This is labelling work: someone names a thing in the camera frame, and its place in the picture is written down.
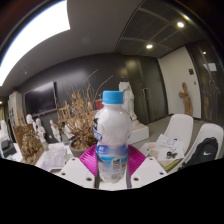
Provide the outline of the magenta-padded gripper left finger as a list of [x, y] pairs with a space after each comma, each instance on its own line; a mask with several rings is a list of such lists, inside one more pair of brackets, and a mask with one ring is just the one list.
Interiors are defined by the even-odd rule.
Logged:
[[71, 157], [59, 172], [59, 176], [84, 188], [94, 188], [97, 175], [95, 147], [87, 149], [79, 157]]

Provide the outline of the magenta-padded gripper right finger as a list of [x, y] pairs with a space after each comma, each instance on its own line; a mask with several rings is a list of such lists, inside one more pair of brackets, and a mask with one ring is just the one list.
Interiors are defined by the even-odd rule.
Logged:
[[154, 157], [146, 157], [138, 149], [129, 146], [127, 163], [127, 188], [140, 188], [157, 181], [167, 172]]

